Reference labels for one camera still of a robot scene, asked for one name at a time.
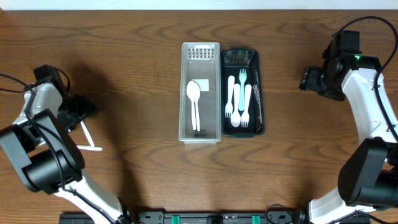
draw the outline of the fork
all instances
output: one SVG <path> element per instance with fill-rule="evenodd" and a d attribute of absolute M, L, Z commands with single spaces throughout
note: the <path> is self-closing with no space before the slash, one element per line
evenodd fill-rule
<path fill-rule="evenodd" d="M 250 103 L 250 95 L 251 95 L 251 85 L 247 84 L 244 89 L 244 112 L 242 114 L 242 128 L 247 128 L 249 125 L 249 103 Z"/>
<path fill-rule="evenodd" d="M 239 95 L 240 111 L 244 110 L 244 82 L 246 82 L 247 78 L 248 75 L 246 74 L 246 69 L 242 68 L 241 71 L 239 72 L 239 81 L 241 82 L 241 94 Z"/>
<path fill-rule="evenodd" d="M 225 105 L 225 118 L 230 118 L 232 114 L 232 93 L 234 91 L 235 77 L 230 75 L 228 77 L 228 102 Z"/>
<path fill-rule="evenodd" d="M 239 84 L 235 84 L 234 85 L 234 113 L 232 113 L 232 115 L 231 115 L 231 124 L 235 128 L 237 128 L 239 126 L 239 124 L 241 123 L 241 115 L 239 114 L 239 111 L 238 111 L 238 105 L 239 105 L 238 96 L 239 96 L 240 91 L 241 91 L 241 88 L 240 88 Z"/>

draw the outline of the wooden table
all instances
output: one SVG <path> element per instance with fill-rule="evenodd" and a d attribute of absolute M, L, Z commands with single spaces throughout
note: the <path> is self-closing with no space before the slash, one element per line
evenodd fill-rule
<path fill-rule="evenodd" d="M 299 207 L 337 185 L 358 146 L 347 100 L 298 90 L 304 68 L 321 66 L 330 35 L 361 16 L 396 11 L 35 11 L 0 17 L 0 72 L 34 82 L 43 64 L 67 72 L 71 93 L 86 94 L 101 112 L 86 120 L 102 152 L 83 151 L 86 169 L 131 208 L 168 211 L 265 210 Z M 361 50 L 385 62 L 394 45 L 387 26 L 352 25 Z M 183 42 L 246 46 L 260 55 L 266 132 L 223 136 L 216 145 L 178 141 Z M 385 70 L 398 111 L 398 62 Z M 21 87 L 2 79 L 0 87 Z M 21 111 L 21 94 L 0 93 L 0 127 Z M 87 144 L 80 129 L 71 133 Z M 62 198 L 29 192 L 0 152 L 0 222 L 57 223 L 79 209 Z M 375 215 L 398 219 L 397 210 Z"/>

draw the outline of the spoon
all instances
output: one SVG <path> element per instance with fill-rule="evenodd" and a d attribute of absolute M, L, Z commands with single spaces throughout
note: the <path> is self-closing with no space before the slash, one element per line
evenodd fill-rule
<path fill-rule="evenodd" d="M 190 81 L 187 85 L 187 96 L 191 100 L 191 114 L 192 114 L 192 129 L 200 131 L 200 119 L 199 119 L 199 108 L 198 100 L 200 97 L 200 87 L 194 82 Z"/>

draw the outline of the black cable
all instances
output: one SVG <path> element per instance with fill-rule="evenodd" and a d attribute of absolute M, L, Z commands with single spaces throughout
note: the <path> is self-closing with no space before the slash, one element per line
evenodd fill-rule
<path fill-rule="evenodd" d="M 23 91 L 18 91 L 18 90 L 8 90 L 8 89 L 4 89 L 4 88 L 0 88 L 0 91 L 7 91 L 10 93 L 23 93 Z"/>
<path fill-rule="evenodd" d="M 271 224 L 276 224 L 276 223 L 274 223 L 272 220 L 270 220 L 270 219 L 268 218 L 268 211 L 269 211 L 269 209 L 272 208 L 272 207 L 275 207 L 275 206 L 282 207 L 282 208 L 285 210 L 285 212 L 287 212 L 287 213 L 290 215 L 290 217 L 292 218 L 292 221 L 291 221 L 291 222 L 294 222 L 294 214 L 291 214 L 283 205 L 278 204 L 278 203 L 272 204 L 272 205 L 270 205 L 270 206 L 267 208 L 267 210 L 266 210 L 266 212 L 265 212 L 265 216 L 266 216 L 266 220 L 267 220 L 267 221 L 269 221 Z"/>
<path fill-rule="evenodd" d="M 67 85 L 67 92 L 69 93 L 69 90 L 70 90 L 70 80 L 69 80 L 69 77 L 68 77 L 68 75 L 64 72 L 64 71 L 62 71 L 61 69 L 59 69 L 59 68 L 56 68 L 59 72 L 61 72 L 66 78 L 67 78 L 67 80 L 68 80 L 68 85 Z"/>
<path fill-rule="evenodd" d="M 13 80 L 13 81 L 15 81 L 15 82 L 18 82 L 18 83 L 20 83 L 21 85 L 23 85 L 23 86 L 25 86 L 26 88 L 28 88 L 33 94 L 36 94 L 36 93 L 33 91 L 33 89 L 32 89 L 29 85 L 27 85 L 26 83 L 20 81 L 20 80 L 17 79 L 17 78 L 14 78 L 14 77 L 12 77 L 12 76 L 5 75 L 5 74 L 2 74 L 2 73 L 0 73 L 0 77 L 8 78 L 8 79 L 11 79 L 11 80 Z M 7 89 L 4 89 L 4 88 L 0 88 L 0 90 L 1 90 L 1 91 L 11 92 L 11 93 L 23 93 L 23 91 L 7 90 Z"/>
<path fill-rule="evenodd" d="M 368 214 L 366 212 L 363 212 L 361 210 L 355 210 L 355 212 L 350 213 L 347 216 L 339 218 L 337 220 L 333 220 L 329 224 L 339 223 L 339 222 L 342 222 L 342 221 L 347 220 L 347 219 L 352 218 L 352 217 L 368 217 L 368 218 L 370 218 L 370 219 L 372 219 L 372 220 L 374 220 L 374 221 L 376 221 L 376 222 L 378 222 L 380 224 L 398 224 L 398 222 L 394 222 L 394 223 L 385 222 L 385 221 L 380 220 L 380 219 L 378 219 L 378 218 L 376 218 L 376 217 L 374 217 L 374 216 L 372 216 L 372 215 L 370 215 L 370 214 Z"/>
<path fill-rule="evenodd" d="M 347 23 L 345 26 L 343 26 L 343 27 L 340 29 L 340 31 L 342 31 L 343 29 L 347 28 L 349 25 L 351 25 L 351 24 L 353 24 L 353 23 L 355 23 L 355 22 L 364 20 L 364 19 L 376 19 L 376 20 L 382 21 L 383 23 L 387 24 L 387 25 L 391 28 L 392 32 L 394 33 L 395 42 L 396 42 L 396 44 L 395 44 L 395 46 L 394 46 L 394 50 L 392 51 L 390 57 L 387 59 L 387 61 L 384 63 L 384 65 L 380 68 L 379 71 L 377 71 L 376 75 L 374 76 L 374 85 L 373 85 L 373 89 L 374 89 L 374 92 L 375 92 L 375 94 L 376 94 L 377 103 L 379 104 L 381 113 L 383 114 L 383 117 L 384 117 L 384 119 L 386 120 L 386 123 L 387 123 L 387 126 L 388 126 L 388 128 L 389 128 L 389 131 L 391 131 L 391 134 L 393 135 L 394 139 L 398 142 L 398 134 L 396 133 L 396 131 L 395 131 L 395 129 L 394 129 L 394 126 L 392 125 L 392 123 L 391 123 L 391 121 L 390 121 L 390 118 L 388 117 L 387 111 L 386 111 L 386 109 L 384 108 L 383 102 L 381 101 L 380 93 L 379 93 L 379 91 L 378 91 L 380 85 L 377 84 L 377 81 L 378 81 L 378 79 L 379 79 L 380 74 L 381 74 L 381 73 L 383 72 L 383 70 L 387 67 L 387 65 L 390 63 L 391 59 L 394 57 L 394 55 L 395 55 L 396 52 L 397 52 L 397 48 L 398 48 L 398 34 L 397 34 L 397 30 L 396 30 L 396 29 L 394 28 L 394 26 L 393 26 L 389 21 L 387 21 L 386 19 L 383 19 L 383 18 L 378 17 L 378 16 L 364 16 L 364 17 L 360 17 L 360 18 L 358 18 L 358 19 L 355 19 L 355 20 L 353 20 L 353 21 Z"/>
<path fill-rule="evenodd" d="M 14 80 L 22 85 L 24 85 L 26 88 L 28 88 L 31 91 L 32 96 L 30 97 L 28 104 L 24 110 L 26 119 L 28 120 L 29 124 L 35 129 L 35 131 L 37 131 L 37 133 L 39 134 L 39 136 L 41 136 L 43 138 L 43 140 L 46 142 L 46 144 L 49 146 L 50 152 L 53 155 L 54 159 L 55 159 L 55 163 L 57 164 L 58 167 L 58 171 L 59 171 L 59 175 L 60 175 L 60 181 L 61 181 L 61 188 L 63 191 L 65 192 L 69 192 L 71 194 L 73 194 L 74 196 L 77 196 L 78 198 L 80 198 L 80 200 L 82 200 L 83 202 L 85 202 L 88 206 L 90 206 L 92 209 L 94 209 L 95 211 L 97 211 L 99 214 L 101 214 L 102 216 L 104 216 L 105 219 L 107 219 L 107 221 L 110 222 L 110 224 L 115 224 L 115 222 L 112 221 L 112 219 L 110 217 L 108 217 L 104 212 L 102 212 L 99 208 L 97 208 L 95 205 L 93 205 L 89 200 L 87 200 L 86 198 L 84 198 L 84 196 L 82 196 L 81 194 L 79 194 L 76 189 L 74 190 L 70 190 L 70 189 L 66 189 L 65 188 L 65 179 L 63 177 L 63 173 L 62 173 L 62 165 L 61 162 L 57 156 L 57 153 L 53 147 L 53 145 L 51 144 L 51 142 L 49 141 L 49 139 L 47 138 L 47 136 L 42 132 L 43 129 L 46 132 L 48 132 L 49 134 L 51 134 L 53 137 L 55 137 L 58 141 L 60 141 L 61 144 L 63 144 L 63 141 L 60 139 L 60 137 L 58 135 L 56 135 L 53 131 L 49 130 L 48 128 L 46 128 L 45 126 L 42 126 L 41 124 L 37 124 L 35 123 L 32 118 L 30 118 L 30 107 L 32 106 L 33 100 L 34 100 L 34 96 L 36 95 L 35 91 L 26 83 L 20 81 L 17 78 L 11 77 L 9 75 L 5 75 L 5 74 L 1 74 L 0 73 L 0 77 L 5 77 L 11 80 Z"/>

